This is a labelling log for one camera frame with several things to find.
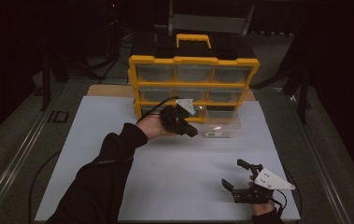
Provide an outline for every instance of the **dark background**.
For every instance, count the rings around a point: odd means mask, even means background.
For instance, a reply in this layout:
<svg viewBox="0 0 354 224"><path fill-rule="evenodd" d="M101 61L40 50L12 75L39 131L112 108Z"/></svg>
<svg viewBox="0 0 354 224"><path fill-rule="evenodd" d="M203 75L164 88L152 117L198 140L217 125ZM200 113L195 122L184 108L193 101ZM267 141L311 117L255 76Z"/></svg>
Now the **dark background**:
<svg viewBox="0 0 354 224"><path fill-rule="evenodd" d="M153 24L167 24L168 1L108 2L118 7L122 26L133 31L152 31ZM175 2L175 12L238 17L244 17L250 5L233 0ZM354 1L255 2L249 30L295 34L280 72L303 62L310 85L317 89L354 160ZM82 46L106 42L103 35L88 37L95 33L96 22L105 22L98 17L105 13L103 4L102 0L0 0L0 124L35 90L32 75L41 71L47 43L73 57Z"/></svg>

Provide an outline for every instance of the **black sleeve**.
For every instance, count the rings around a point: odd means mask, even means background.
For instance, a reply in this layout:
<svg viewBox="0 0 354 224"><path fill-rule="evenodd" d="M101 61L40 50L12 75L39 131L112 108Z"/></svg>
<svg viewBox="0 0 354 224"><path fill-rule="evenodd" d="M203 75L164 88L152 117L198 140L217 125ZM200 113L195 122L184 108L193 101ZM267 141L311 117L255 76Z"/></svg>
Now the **black sleeve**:
<svg viewBox="0 0 354 224"><path fill-rule="evenodd" d="M281 218L276 213L276 209L261 216L252 216L252 221L254 224L283 224Z"/></svg>
<svg viewBox="0 0 354 224"><path fill-rule="evenodd" d="M80 168L46 223L117 223L135 149L147 142L145 134L130 123L119 135L108 134L98 157Z"/></svg>

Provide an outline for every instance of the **table surface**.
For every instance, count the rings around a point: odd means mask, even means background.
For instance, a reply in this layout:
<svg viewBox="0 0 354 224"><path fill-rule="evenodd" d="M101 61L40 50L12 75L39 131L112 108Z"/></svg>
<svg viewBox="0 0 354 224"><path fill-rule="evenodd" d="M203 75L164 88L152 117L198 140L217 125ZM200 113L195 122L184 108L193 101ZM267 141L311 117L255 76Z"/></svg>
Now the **table surface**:
<svg viewBox="0 0 354 224"><path fill-rule="evenodd" d="M93 86L88 94L99 89L104 92L106 88L116 87ZM131 90L121 89L127 95ZM119 133L124 122L136 121L133 101L132 97L109 96L82 99L35 220L44 221L51 216L78 169L98 155L108 133ZM127 180L120 221L249 220L249 205L234 203L232 194L221 185L225 178L237 189L248 187L251 173L237 166L237 159L260 163L286 177L259 103L246 101L238 112L242 129L233 138L165 136L138 149ZM299 219L290 190L282 191L288 199L282 218ZM285 203L280 193L275 192L274 197Z"/></svg>

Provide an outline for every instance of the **wire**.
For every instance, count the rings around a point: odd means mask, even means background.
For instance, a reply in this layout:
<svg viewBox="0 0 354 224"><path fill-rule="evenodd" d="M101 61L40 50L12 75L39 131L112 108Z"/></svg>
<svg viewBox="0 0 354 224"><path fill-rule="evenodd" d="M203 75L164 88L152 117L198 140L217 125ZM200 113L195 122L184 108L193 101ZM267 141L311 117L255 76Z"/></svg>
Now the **wire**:
<svg viewBox="0 0 354 224"><path fill-rule="evenodd" d="M129 64L121 56L119 57L119 61L127 67L129 66Z"/></svg>
<svg viewBox="0 0 354 224"><path fill-rule="evenodd" d="M168 29L162 29L161 31L157 32L155 35L160 35L160 34L166 32L166 31L168 31Z"/></svg>
<svg viewBox="0 0 354 224"><path fill-rule="evenodd" d="M288 204L287 196L285 196L285 194L279 189L277 189L276 191L278 191L279 193L282 194L282 196L284 196L285 204L284 204L284 206L282 206L282 209L284 209L285 207L287 207L287 204Z"/></svg>
<svg viewBox="0 0 354 224"><path fill-rule="evenodd" d="M31 216L32 216L32 193L34 191L34 185L36 182L37 177L39 176L40 172L43 170L43 168L53 159L55 158L58 154L60 154L61 150L57 151L54 153L50 158L48 158L39 168L39 170L36 172L34 179L31 182L31 187L29 189L29 196L28 196L28 223L31 224Z"/></svg>
<svg viewBox="0 0 354 224"><path fill-rule="evenodd" d="M103 68L100 71L95 72L97 75L101 74L102 72L105 72L109 67Z"/></svg>
<svg viewBox="0 0 354 224"><path fill-rule="evenodd" d="M112 67L115 65L115 63L117 62L118 60L114 60L113 63L107 68L107 70L104 72L104 74L101 76L101 79L100 81L98 82L98 84L101 84L102 81L106 78L106 74L110 71L110 69L112 69Z"/></svg>

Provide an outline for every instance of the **white mounting plate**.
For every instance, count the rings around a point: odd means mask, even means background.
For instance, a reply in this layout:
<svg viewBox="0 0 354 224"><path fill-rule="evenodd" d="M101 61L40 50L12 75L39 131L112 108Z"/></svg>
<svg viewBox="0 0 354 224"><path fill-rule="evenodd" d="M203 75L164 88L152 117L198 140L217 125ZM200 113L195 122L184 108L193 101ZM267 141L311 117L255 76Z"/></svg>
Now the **white mounting plate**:
<svg viewBox="0 0 354 224"><path fill-rule="evenodd" d="M177 104L186 109L191 115L194 115L193 99L177 99Z"/></svg>
<svg viewBox="0 0 354 224"><path fill-rule="evenodd" d="M295 186L271 171L263 168L254 180L255 184L266 189L295 189Z"/></svg>

